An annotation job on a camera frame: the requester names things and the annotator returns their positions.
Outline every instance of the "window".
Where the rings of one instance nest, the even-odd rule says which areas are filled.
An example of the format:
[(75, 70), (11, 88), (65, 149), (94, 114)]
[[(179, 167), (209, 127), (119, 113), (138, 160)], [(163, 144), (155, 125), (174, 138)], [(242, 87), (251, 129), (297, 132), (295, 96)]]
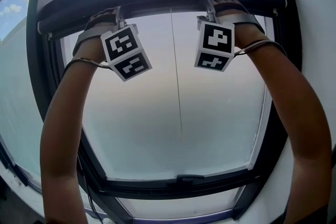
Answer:
[(0, 1), (0, 135), (14, 162), (39, 177), (40, 117), (26, 48), (28, 0)]
[[(264, 16), (258, 17), (259, 22), (284, 47), (290, 37), (299, 40), (296, 19), (286, 9), (286, 4), (294, 7), (295, 0), (240, 1), (251, 13)], [(204, 12), (202, 0), (34, 2), (42, 7), (30, 6), (36, 16), (29, 25), (39, 27), (31, 29), (32, 39), (27, 39), (28, 63), (32, 70), (47, 70), (33, 73), (32, 79), (34, 91), (40, 93), (36, 101), (42, 115), (72, 58), (79, 32), (102, 9), (122, 6), (128, 23), (138, 25), (153, 65), (125, 83), (109, 70), (99, 69), (93, 78), (79, 158), (100, 208), (118, 223), (131, 218), (155, 221), (147, 215), (146, 205), (156, 204), (159, 220), (202, 217), (207, 222), (203, 217), (223, 212), (212, 207), (199, 211), (193, 201), (210, 204), (208, 198), (223, 195), (220, 206), (227, 213), (217, 220), (241, 216), (274, 168), (286, 132), (247, 57), (235, 59), (221, 77), (192, 68), (198, 36), (195, 16)], [(300, 65), (299, 48), (285, 49)], [(181, 176), (185, 173), (204, 178)], [(172, 208), (175, 216), (161, 214), (161, 208), (173, 203), (169, 199), (177, 199), (188, 210)]]
[(243, 188), (178, 200), (132, 200), (119, 198), (133, 218), (190, 218), (232, 209)]
[[(236, 58), (224, 73), (194, 68), (199, 15), (205, 13), (129, 19), (138, 26), (153, 69), (127, 83), (110, 70), (96, 72), (83, 126), (108, 180), (250, 168), (265, 84), (247, 56)], [(78, 34), (66, 38), (67, 62)]]

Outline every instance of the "forearm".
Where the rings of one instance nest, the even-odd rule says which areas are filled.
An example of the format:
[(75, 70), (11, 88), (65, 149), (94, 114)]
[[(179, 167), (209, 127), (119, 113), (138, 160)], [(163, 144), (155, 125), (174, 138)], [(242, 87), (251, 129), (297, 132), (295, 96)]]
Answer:
[(331, 158), (322, 105), (300, 71), (274, 46), (249, 54), (264, 79), (296, 158)]
[(85, 99), (96, 67), (74, 63), (64, 75), (49, 106), (41, 145), (41, 173), (76, 175)]

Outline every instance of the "cloud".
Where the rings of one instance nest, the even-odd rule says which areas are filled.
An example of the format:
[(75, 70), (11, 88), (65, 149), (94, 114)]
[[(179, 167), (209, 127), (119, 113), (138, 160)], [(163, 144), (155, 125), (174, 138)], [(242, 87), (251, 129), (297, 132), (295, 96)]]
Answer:
[(17, 6), (17, 5), (15, 5), (15, 4), (11, 4), (11, 5), (9, 6), (9, 8), (10, 8), (10, 10), (11, 10), (12, 12), (19, 12), (19, 11), (22, 9), (21, 6)]
[(5, 13), (10, 12), (20, 12), (21, 9), (22, 9), (21, 6), (10, 4), (9, 7), (8, 6), (4, 7), (3, 11), (0, 12), (0, 16), (3, 16)]

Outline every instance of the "wrist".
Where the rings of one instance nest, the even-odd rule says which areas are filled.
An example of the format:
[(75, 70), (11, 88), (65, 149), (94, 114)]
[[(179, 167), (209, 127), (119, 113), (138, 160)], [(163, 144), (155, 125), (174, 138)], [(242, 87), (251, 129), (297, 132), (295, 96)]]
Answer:
[(105, 61), (104, 48), (100, 38), (83, 41), (73, 58), (86, 58), (97, 63)]
[(244, 49), (255, 41), (268, 38), (254, 25), (238, 25), (235, 27), (235, 40), (236, 47)]

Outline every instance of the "white wall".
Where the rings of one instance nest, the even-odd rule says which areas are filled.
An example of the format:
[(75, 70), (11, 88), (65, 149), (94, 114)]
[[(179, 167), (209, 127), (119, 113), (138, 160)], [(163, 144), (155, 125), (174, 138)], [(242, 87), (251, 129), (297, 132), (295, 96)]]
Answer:
[[(333, 145), (336, 142), (336, 0), (296, 0), (302, 34), (302, 73), (308, 79), (326, 112)], [(293, 166), (293, 154), (287, 141), (281, 157), (259, 196), (238, 223), (269, 224), (286, 206)], [(336, 198), (329, 214), (336, 212)]]

